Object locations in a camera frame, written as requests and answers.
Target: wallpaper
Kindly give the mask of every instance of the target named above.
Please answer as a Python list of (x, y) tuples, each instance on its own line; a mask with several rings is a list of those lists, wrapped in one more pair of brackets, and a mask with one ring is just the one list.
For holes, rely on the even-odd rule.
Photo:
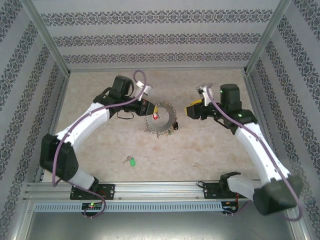
[(0, 0), (0, 240), (39, 163), (64, 76), (18, 0)]
[(292, 1), (251, 73), (276, 154), (304, 182), (311, 239), (320, 239), (319, 13), (316, 1)]
[(35, 0), (71, 70), (245, 67), (279, 0)]

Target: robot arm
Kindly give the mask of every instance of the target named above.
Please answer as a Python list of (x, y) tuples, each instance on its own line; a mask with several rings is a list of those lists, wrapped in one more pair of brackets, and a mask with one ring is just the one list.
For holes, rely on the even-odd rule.
[[(206, 85), (197, 87), (197, 91), (202, 96), (202, 99), (199, 99), (186, 107), (185, 111), (187, 116), (192, 119), (201, 120), (211, 117), (220, 125), (230, 129), (232, 134), (236, 136), (247, 150), (260, 177), (260, 181), (255, 181), (245, 178), (239, 172), (224, 174), (219, 181), (221, 191), (223, 193), (229, 191), (239, 193), (252, 200), (257, 210), (262, 215), (268, 215), (295, 207), (297, 205), (295, 199), (278, 171), (275, 169), (261, 143), (245, 129), (238, 127), (223, 117), (218, 109), (211, 103), (207, 94)], [(255, 116), (250, 110), (242, 109), (238, 86), (235, 84), (224, 84), (220, 86), (220, 101), (221, 103), (218, 103), (217, 105), (229, 117), (243, 124), (260, 137), (268, 151), (271, 153), (272, 158), (276, 161), (278, 168), (288, 180), (296, 195), (299, 196), (303, 187), (302, 180), (299, 176), (292, 176), (288, 169), (281, 164), (267, 141), (264, 139)]]
[[(135, 91), (135, 95), (138, 95), (143, 90), (144, 84), (138, 81), (136, 85), (138, 88)], [(40, 165), (44, 169), (52, 172), (54, 156), (59, 142), (68, 133), (71, 126), (73, 126), (82, 116), (89, 114), (89, 116), (81, 121), (71, 133), (68, 133), (69, 135), (64, 140), (58, 155), (56, 175), (60, 179), (68, 181), (73, 185), (77, 185), (86, 190), (91, 189), (95, 192), (93, 188), (98, 185), (99, 181), (79, 168), (75, 152), (79, 149), (82, 142), (97, 127), (107, 122), (114, 114), (121, 110), (136, 113), (138, 116), (148, 116), (154, 113), (155, 105), (143, 99), (142, 95), (138, 100), (131, 104), (108, 109), (104, 108), (93, 112), (104, 106), (124, 103), (133, 99), (133, 97), (127, 96), (130, 86), (132, 87), (133, 92), (133, 81), (124, 76), (117, 76), (112, 87), (108, 87), (101, 94), (96, 96), (90, 107), (75, 122), (55, 136), (49, 133), (46, 134), (43, 137), (41, 144)], [(143, 93), (147, 94), (151, 88), (151, 86), (147, 85), (144, 88)]]

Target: enclosure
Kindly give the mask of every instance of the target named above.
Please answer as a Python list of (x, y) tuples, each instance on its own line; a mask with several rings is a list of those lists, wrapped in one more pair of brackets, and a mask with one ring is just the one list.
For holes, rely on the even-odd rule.
[[(0, 6), (0, 239), (320, 239), (319, 0)], [(107, 213), (90, 222), (77, 209), (81, 202), (68, 200), (71, 187), (52, 187), (51, 173), (39, 165), (42, 138), (70, 126), (116, 76), (132, 79), (137, 69), (153, 87), (147, 99), (172, 104), (179, 128), (157, 137), (144, 116), (113, 116), (85, 139), (76, 152), (81, 168), (118, 188)], [(303, 180), (302, 220), (261, 216), (252, 205), (233, 218), (206, 208), (198, 181), (259, 175), (228, 129), (186, 116), (203, 83), (212, 83), (217, 101), (221, 85), (238, 85), (242, 107)], [(134, 167), (122, 163), (127, 156)], [(145, 209), (153, 204), (160, 210)], [(194, 204), (200, 208), (186, 209)], [(171, 210), (175, 205), (184, 210)], [(122, 209), (130, 206), (136, 210)]]

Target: floor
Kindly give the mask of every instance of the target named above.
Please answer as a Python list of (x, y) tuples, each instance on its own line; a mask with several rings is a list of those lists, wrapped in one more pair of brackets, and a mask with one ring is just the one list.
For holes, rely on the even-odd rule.
[[(242, 144), (213, 119), (192, 120), (185, 107), (199, 99), (196, 87), (212, 83), (213, 97), (220, 101), (220, 85), (237, 84), (242, 108), (252, 109), (240, 70), (147, 71), (153, 86), (146, 98), (170, 102), (176, 110), (179, 130), (173, 135), (145, 132), (145, 118), (112, 117), (94, 131), (76, 152), (79, 166), (101, 182), (218, 180), (220, 175), (238, 171), (251, 179), (259, 175)], [(133, 72), (72, 73), (56, 132), (68, 127), (85, 112), (96, 95), (111, 87), (117, 75), (129, 78)], [(121, 117), (128, 117), (121, 112)], [(127, 156), (136, 165), (122, 164)], [(51, 181), (46, 172), (44, 182)]]

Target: purple cable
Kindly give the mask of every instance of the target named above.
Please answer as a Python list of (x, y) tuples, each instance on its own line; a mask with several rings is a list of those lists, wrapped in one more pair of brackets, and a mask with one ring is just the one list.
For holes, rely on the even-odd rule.
[[(117, 103), (117, 104), (111, 104), (111, 105), (107, 105), (107, 106), (102, 106), (102, 107), (96, 108), (96, 109), (92, 110), (91, 112), (83, 115), (81, 118), (78, 119), (78, 121), (76, 121), (76, 122), (70, 127), (70, 129), (68, 130), (68, 132), (67, 132), (67, 133), (63, 136), (63, 138), (60, 140), (60, 142), (59, 142), (59, 144), (58, 144), (58, 146), (57, 146), (57, 148), (56, 148), (56, 151), (55, 151), (55, 154), (54, 154), (54, 159), (53, 159), (52, 185), (53, 185), (54, 187), (56, 187), (56, 186), (58, 185), (58, 183), (60, 182), (60, 180), (61, 180), (61, 179), (59, 179), (58, 181), (56, 181), (57, 161), (58, 161), (58, 155), (59, 155), (60, 149), (61, 149), (63, 143), (65, 142), (66, 138), (70, 135), (70, 133), (76, 128), (76, 126), (77, 126), (79, 123), (81, 123), (84, 119), (86, 119), (87, 117), (91, 116), (91, 115), (94, 114), (95, 112), (98, 112), (98, 111), (103, 110), (103, 109), (121, 107), (121, 106), (130, 104), (130, 103), (133, 103), (133, 102), (136, 101), (138, 98), (140, 98), (140, 96), (144, 93), (145, 88), (147, 87), (147, 85), (146, 85), (146, 83), (147, 83), (147, 77), (146, 77), (146, 74), (145, 74), (143, 71), (141, 71), (141, 70), (136, 70), (136, 71), (134, 72), (134, 74), (133, 74), (133, 79), (134, 79), (135, 82), (137, 82), (137, 80), (136, 80), (136, 74), (137, 74), (137, 73), (142, 73), (143, 79), (144, 79), (144, 82), (143, 82), (144, 86), (143, 86), (143, 88), (142, 88), (142, 91), (138, 94), (138, 96), (136, 96), (136, 97), (134, 97), (133, 99), (131, 99), (131, 100), (129, 100), (129, 101), (126, 101), (126, 102)], [(93, 195), (101, 198), (101, 200), (103, 201), (103, 209), (102, 209), (102, 211), (98, 212), (98, 213), (97, 213), (96, 215), (94, 215), (94, 216), (91, 216), (91, 217), (90, 217), (91, 219), (93, 219), (93, 218), (95, 218), (95, 217), (97, 217), (97, 216), (99, 216), (100, 214), (103, 213), (103, 211), (104, 211), (105, 208), (106, 208), (106, 201), (105, 201), (105, 199), (104, 199), (103, 196), (101, 196), (101, 195), (99, 195), (99, 194), (97, 194), (97, 193), (95, 193), (95, 192), (93, 192), (93, 191), (86, 190), (86, 189), (84, 189), (84, 188), (82, 188), (82, 187), (80, 187), (80, 186), (77, 186), (77, 185), (74, 185), (74, 184), (72, 184), (72, 185), (73, 185), (74, 187), (82, 190), (82, 191), (85, 191), (85, 192), (87, 192), (87, 193), (93, 194)]]
[(266, 154), (268, 155), (268, 157), (270, 158), (274, 168), (277, 170), (277, 172), (279, 173), (280, 177), (282, 178), (282, 180), (284, 181), (285, 185), (288, 187), (290, 193), (292, 194), (294, 200), (296, 201), (296, 204), (298, 206), (299, 209), (299, 215), (297, 218), (285, 218), (288, 221), (299, 221), (302, 216), (303, 216), (303, 208), (302, 208), (302, 204), (298, 198), (298, 196), (296, 195), (295, 191), (293, 190), (292, 186), (290, 185), (290, 183), (288, 182), (288, 180), (286, 179), (286, 177), (284, 176), (284, 174), (281, 172), (280, 168), (278, 167), (276, 161), (274, 160), (274, 158), (272, 157), (271, 153), (269, 152), (267, 146), (265, 145), (265, 143), (262, 141), (262, 139), (255, 134), (253, 131), (251, 131), (249, 128), (247, 128), (246, 126), (244, 126), (243, 124), (241, 124), (240, 122), (232, 119), (231, 117), (229, 117), (219, 106), (218, 104), (215, 102), (215, 100), (213, 99), (213, 97), (210, 94), (209, 88), (212, 87), (212, 84), (208, 84), (206, 86), (206, 93), (208, 94), (208, 97), (210, 99), (210, 101), (212, 102), (212, 104), (215, 106), (215, 108), (222, 114), (222, 116), (224, 116), (227, 120), (229, 120), (230, 122), (234, 123), (235, 125), (237, 125), (240, 128), (243, 128), (244, 130), (246, 130), (248, 133), (250, 133), (251, 135), (253, 135), (255, 137), (255, 139), (257, 141), (260, 142), (260, 144), (262, 145), (263, 149), (265, 150)]

